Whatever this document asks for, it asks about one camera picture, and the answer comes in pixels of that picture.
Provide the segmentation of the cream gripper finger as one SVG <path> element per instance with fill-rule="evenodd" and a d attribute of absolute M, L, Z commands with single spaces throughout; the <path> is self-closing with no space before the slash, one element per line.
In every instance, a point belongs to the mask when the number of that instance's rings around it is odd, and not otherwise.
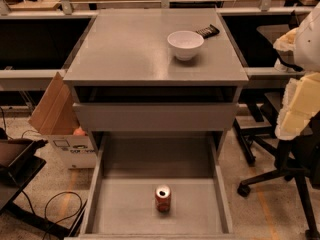
<path fill-rule="evenodd" d="M 301 79 L 290 79 L 286 85 L 275 128 L 280 140 L 292 140 L 306 128 L 320 111 L 320 73 L 308 73 Z"/>

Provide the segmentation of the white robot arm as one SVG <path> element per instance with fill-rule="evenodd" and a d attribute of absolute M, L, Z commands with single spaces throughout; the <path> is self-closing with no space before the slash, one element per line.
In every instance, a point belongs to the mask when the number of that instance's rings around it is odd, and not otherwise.
<path fill-rule="evenodd" d="M 273 47 L 293 52 L 294 63 L 306 74 L 286 85 L 275 134 L 280 140 L 299 136 L 320 111 L 320 4 L 297 28 L 278 38 Z"/>

